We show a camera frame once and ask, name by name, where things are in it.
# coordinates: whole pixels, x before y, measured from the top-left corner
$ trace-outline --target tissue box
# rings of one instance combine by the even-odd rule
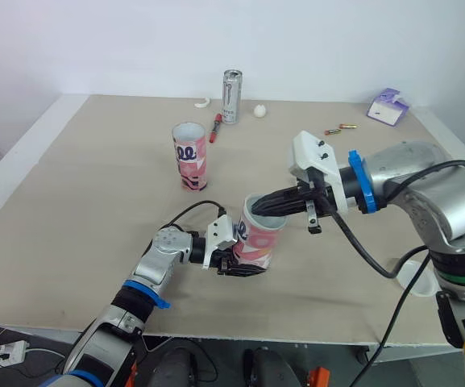
[[[399,90],[384,89],[372,101],[367,116],[394,127],[409,109],[409,105],[399,97],[400,93]]]

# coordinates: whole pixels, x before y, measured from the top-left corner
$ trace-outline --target pink paper cup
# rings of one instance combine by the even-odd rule
[[[199,123],[179,123],[172,136],[182,187],[201,191],[207,186],[206,129]]]
[[[254,264],[267,268],[280,231],[288,219],[285,216],[253,215],[251,207],[261,196],[252,194],[245,199],[238,224],[238,243],[232,251],[240,264]]]

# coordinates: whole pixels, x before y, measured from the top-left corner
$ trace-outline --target white table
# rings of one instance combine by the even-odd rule
[[[363,105],[265,102],[268,115],[258,120],[248,114],[255,102],[246,101],[240,124],[223,126],[208,147],[209,187],[186,193],[172,161],[170,128],[185,120],[208,127],[219,106],[214,101],[196,110],[193,103],[64,95],[3,158],[0,324],[83,329],[111,301],[156,228],[187,205],[216,199],[237,218],[249,192],[292,185],[285,153],[299,130],[319,135],[340,122],[358,123],[355,131],[327,138],[340,162],[350,148],[367,156],[409,138],[436,140],[465,159],[465,146],[427,109],[416,109],[418,120],[409,114],[394,129],[365,117]],[[270,153],[256,151],[260,142],[280,155],[268,162]],[[257,171],[257,177],[241,168]],[[196,211],[181,225],[202,230],[213,216],[214,210]],[[420,244],[396,207],[368,216],[351,210],[347,221],[387,267]],[[149,333],[377,342],[401,288],[378,277],[329,219],[322,220],[319,236],[305,227],[303,216],[291,218],[272,267],[261,276],[219,277],[196,265],[177,267],[164,295],[173,308],[152,315]],[[381,239],[382,231],[395,237]],[[411,297],[389,341],[445,345],[434,300]]]

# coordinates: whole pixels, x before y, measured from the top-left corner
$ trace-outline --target white ball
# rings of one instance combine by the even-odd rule
[[[258,119],[263,118],[266,115],[266,106],[265,105],[257,105],[254,109],[254,116]]]

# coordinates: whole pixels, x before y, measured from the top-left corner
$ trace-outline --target power strip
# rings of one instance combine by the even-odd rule
[[[29,346],[24,340],[0,345],[0,368],[22,363]]]

